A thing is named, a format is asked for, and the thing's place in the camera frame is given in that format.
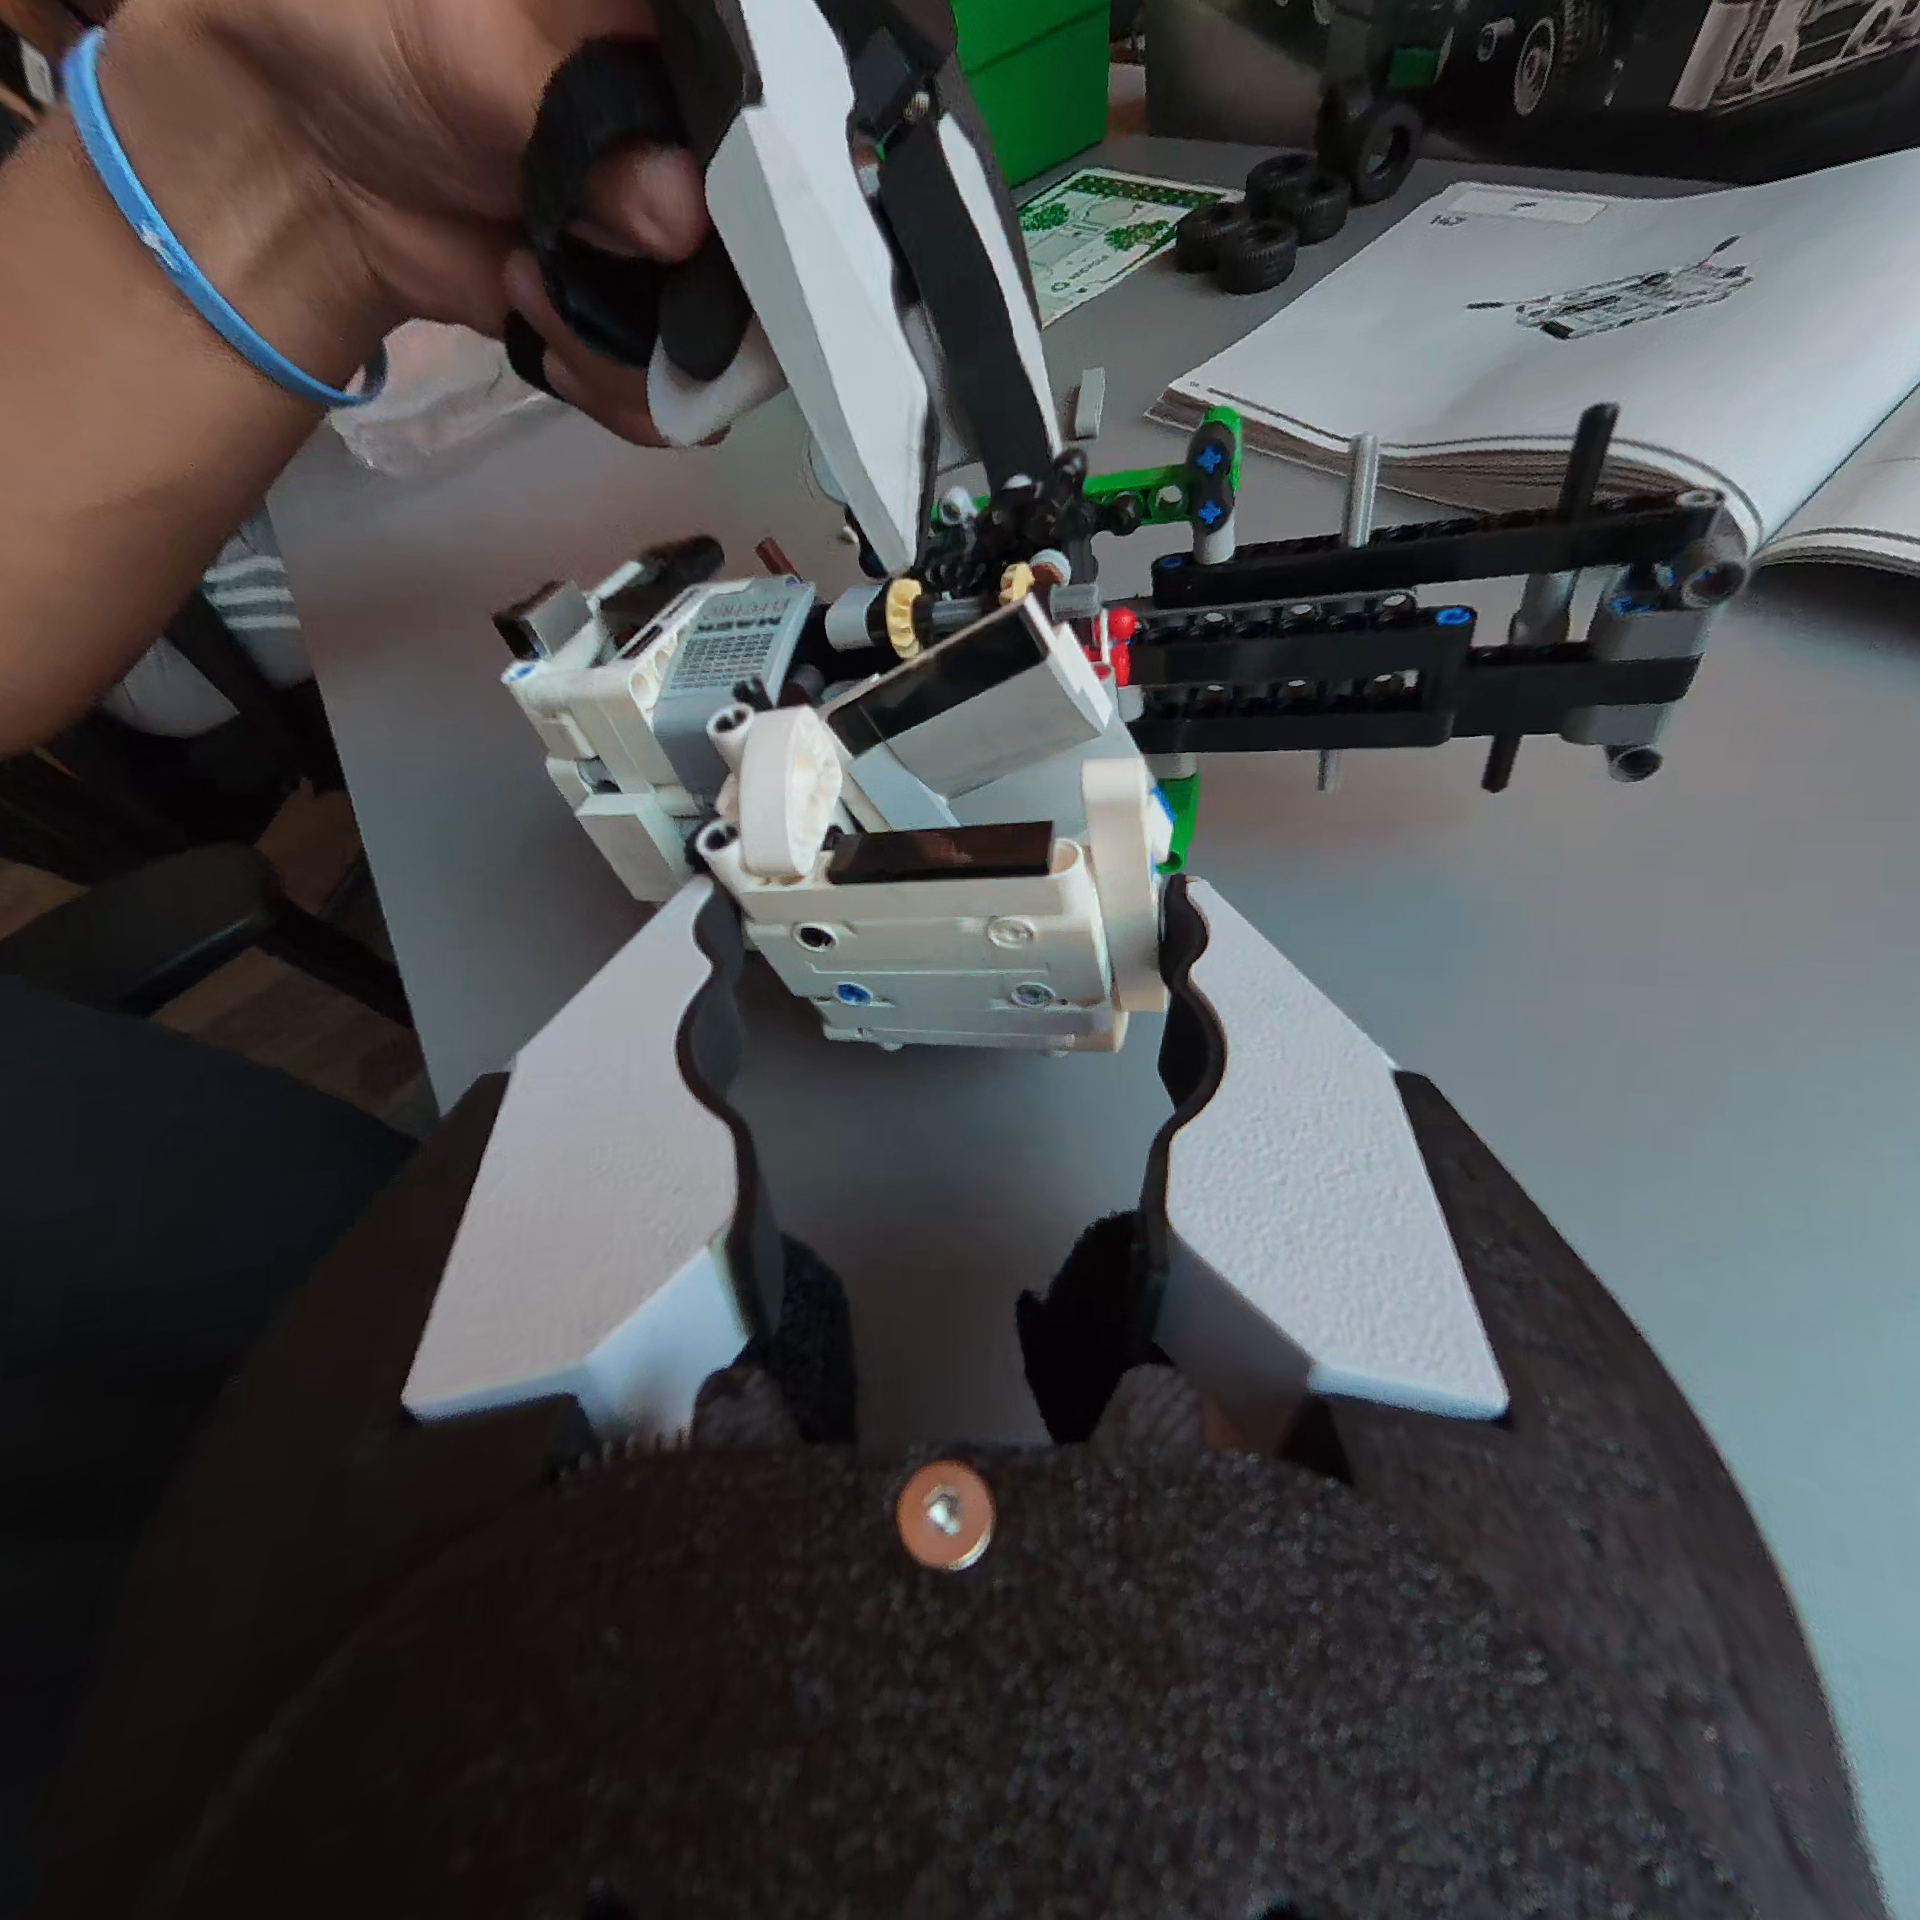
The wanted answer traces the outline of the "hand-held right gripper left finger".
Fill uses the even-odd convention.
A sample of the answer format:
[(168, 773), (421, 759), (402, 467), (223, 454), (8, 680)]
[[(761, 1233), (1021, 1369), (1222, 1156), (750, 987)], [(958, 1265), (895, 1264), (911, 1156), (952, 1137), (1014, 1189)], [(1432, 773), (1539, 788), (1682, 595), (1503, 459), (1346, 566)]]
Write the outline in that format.
[(728, 1101), (743, 948), (730, 899), (688, 880), (521, 1046), (402, 1387), (416, 1420), (569, 1397), (595, 1438), (665, 1443), (776, 1329), (781, 1239)]

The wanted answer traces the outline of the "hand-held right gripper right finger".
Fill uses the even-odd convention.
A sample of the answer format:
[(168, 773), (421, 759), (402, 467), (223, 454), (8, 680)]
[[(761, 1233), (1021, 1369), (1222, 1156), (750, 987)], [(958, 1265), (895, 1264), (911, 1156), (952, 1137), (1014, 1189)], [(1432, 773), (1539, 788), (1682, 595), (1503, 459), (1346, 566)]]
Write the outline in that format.
[(1507, 1405), (1393, 1063), (1208, 881), (1162, 894), (1152, 1340), (1254, 1446), (1310, 1397)]

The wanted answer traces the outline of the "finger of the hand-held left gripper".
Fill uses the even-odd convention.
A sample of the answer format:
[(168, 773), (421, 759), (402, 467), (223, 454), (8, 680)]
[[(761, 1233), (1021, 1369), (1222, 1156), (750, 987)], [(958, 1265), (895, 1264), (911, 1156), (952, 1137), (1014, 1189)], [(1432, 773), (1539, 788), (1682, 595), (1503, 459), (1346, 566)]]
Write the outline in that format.
[(911, 564), (933, 412), (846, 125), (793, 129), (773, 102), (744, 105), (710, 157), (706, 198), (869, 545), (883, 566)]
[(943, 353), (952, 417), (991, 485), (1059, 452), (1014, 206), (961, 87), (920, 87), (880, 157), (880, 203)]

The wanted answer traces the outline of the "white lego truck model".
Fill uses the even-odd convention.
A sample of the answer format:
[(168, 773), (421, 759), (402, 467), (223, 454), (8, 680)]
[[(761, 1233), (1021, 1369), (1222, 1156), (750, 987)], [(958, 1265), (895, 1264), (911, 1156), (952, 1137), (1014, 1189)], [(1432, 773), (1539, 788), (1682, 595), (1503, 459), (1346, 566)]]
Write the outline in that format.
[(1241, 417), (1184, 459), (1080, 447), (955, 486), (904, 569), (825, 596), (707, 537), (494, 613), (502, 686), (634, 901), (713, 877), (829, 1039), (1111, 1051), (1166, 1003), (1160, 899), (1201, 757), (1594, 748), (1649, 777), (1746, 556), (1712, 486), (1609, 496), (1615, 409), (1554, 502), (1241, 542)]

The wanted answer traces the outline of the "person's left forearm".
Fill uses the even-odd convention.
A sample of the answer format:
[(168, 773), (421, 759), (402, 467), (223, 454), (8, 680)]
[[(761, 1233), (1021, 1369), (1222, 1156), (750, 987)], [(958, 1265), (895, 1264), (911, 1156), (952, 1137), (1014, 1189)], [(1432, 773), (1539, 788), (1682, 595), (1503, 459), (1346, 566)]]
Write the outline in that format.
[[(314, 4), (127, 4), (103, 97), (238, 313), (342, 387), (392, 325), (307, 124), (345, 105)], [(83, 157), (70, 107), (1, 181), (1, 748), (41, 744), (154, 639), (319, 412), (229, 348)]]

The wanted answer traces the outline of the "pile of black lego tyres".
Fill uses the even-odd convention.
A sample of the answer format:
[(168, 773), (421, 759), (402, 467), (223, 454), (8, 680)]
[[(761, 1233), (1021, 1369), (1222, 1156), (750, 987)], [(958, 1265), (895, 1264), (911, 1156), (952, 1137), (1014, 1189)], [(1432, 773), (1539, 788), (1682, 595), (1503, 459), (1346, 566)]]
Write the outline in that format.
[(1171, 229), (1171, 264), (1237, 297), (1279, 285), (1298, 254), (1336, 238), (1354, 207), (1391, 198), (1419, 155), (1424, 116), (1409, 97), (1329, 91), (1314, 150), (1258, 160), (1233, 198), (1191, 207)]

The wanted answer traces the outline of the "black lego set box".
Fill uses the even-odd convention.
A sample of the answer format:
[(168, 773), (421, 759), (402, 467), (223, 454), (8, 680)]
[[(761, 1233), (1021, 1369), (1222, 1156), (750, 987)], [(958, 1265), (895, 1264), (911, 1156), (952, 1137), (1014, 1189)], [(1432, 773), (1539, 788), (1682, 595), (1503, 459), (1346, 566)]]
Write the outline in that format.
[(1162, 136), (1307, 150), (1363, 201), (1422, 147), (1762, 182), (1912, 148), (1915, 1), (1152, 1)]

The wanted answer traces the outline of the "person's left hand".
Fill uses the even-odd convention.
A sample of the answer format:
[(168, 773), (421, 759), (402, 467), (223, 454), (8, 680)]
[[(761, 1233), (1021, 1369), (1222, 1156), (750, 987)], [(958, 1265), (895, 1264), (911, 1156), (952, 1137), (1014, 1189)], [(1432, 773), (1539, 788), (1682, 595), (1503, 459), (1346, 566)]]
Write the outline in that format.
[(211, 285), (333, 388), (407, 320), (543, 343), (557, 393), (663, 438), (643, 374), (577, 343), (519, 216), (543, 89), (585, 40), (653, 38), (643, 1), (121, 4), (103, 102)]

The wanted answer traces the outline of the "green and white sticker sheet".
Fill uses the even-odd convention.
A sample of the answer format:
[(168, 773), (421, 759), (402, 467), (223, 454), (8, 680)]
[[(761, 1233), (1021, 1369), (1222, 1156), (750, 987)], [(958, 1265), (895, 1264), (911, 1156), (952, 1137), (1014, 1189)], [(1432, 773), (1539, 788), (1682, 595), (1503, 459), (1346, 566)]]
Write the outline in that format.
[(1041, 327), (1167, 252), (1189, 211), (1238, 197), (1233, 185), (1174, 182), (1105, 166), (1080, 166), (1041, 188), (1017, 211)]

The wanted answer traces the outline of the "green plastic bin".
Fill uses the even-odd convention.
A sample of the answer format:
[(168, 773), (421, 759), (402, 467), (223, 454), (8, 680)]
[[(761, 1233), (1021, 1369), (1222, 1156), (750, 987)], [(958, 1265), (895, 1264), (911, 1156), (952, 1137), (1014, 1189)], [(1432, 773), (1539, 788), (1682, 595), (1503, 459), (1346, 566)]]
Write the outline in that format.
[(1010, 188), (1109, 129), (1105, 1), (951, 1), (958, 56)]

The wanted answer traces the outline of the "clear plastic bag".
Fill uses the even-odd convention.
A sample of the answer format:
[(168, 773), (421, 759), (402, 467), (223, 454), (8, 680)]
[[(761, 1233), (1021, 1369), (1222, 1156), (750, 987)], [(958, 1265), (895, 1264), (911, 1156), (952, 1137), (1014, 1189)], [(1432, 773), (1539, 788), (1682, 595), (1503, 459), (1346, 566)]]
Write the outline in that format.
[(466, 327), (408, 320), (383, 348), (382, 393), (327, 413), (347, 452), (371, 473), (421, 476), (489, 431), (521, 397), (501, 343)]

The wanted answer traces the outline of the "black chair leg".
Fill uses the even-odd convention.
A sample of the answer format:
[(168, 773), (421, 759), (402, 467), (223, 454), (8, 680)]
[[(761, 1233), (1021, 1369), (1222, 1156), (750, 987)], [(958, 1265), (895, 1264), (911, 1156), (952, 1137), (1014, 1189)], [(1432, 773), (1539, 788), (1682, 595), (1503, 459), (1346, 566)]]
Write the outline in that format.
[(239, 953), (265, 951), (411, 1024), (394, 965), (301, 909), (256, 847), (187, 845), (45, 751), (3, 759), (1, 828), (3, 861), (79, 885), (79, 896), (3, 934), (6, 979), (150, 1017)]

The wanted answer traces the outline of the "open instruction booklet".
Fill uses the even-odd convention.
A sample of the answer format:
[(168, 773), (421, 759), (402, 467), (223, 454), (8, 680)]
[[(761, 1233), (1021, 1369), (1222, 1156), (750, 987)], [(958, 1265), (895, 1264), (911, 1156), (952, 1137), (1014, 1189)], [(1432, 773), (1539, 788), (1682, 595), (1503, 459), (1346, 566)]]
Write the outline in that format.
[(1918, 571), (1918, 152), (1675, 198), (1458, 182), (1171, 380), (1331, 470), (1552, 504), (1578, 413), (1617, 406), (1607, 496), (1720, 491), (1758, 564)]

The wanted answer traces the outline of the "blue wristband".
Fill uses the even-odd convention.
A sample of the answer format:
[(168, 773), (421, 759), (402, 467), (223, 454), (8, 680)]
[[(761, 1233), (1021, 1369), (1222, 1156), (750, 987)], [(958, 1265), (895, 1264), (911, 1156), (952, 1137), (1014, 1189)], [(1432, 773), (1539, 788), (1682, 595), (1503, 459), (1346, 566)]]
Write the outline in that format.
[(70, 110), (79, 147), (90, 174), (95, 174), (107, 198), (114, 203), (133, 238), (150, 254), (161, 277), (176, 287), (198, 318), (230, 348), (253, 373), (304, 401), (333, 409), (361, 409), (371, 405), (389, 384), (391, 358), (377, 348), (359, 367), (353, 384), (333, 388), (304, 373), (280, 353), (202, 275), (200, 264), (181, 245), (174, 229), (159, 215), (145, 185), (138, 181), (127, 150), (112, 124), (101, 84), (101, 53), (105, 29), (86, 29), (58, 67), (63, 102)]

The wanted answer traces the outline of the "white striped shoe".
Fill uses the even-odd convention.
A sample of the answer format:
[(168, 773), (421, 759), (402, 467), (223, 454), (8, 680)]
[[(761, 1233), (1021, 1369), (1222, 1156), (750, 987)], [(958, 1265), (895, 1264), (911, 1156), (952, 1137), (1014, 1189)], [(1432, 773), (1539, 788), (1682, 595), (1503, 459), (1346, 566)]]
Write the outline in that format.
[(176, 628), (135, 661), (101, 713), (143, 736), (200, 737), (253, 701), (317, 693), (280, 542), (265, 504), (223, 542)]

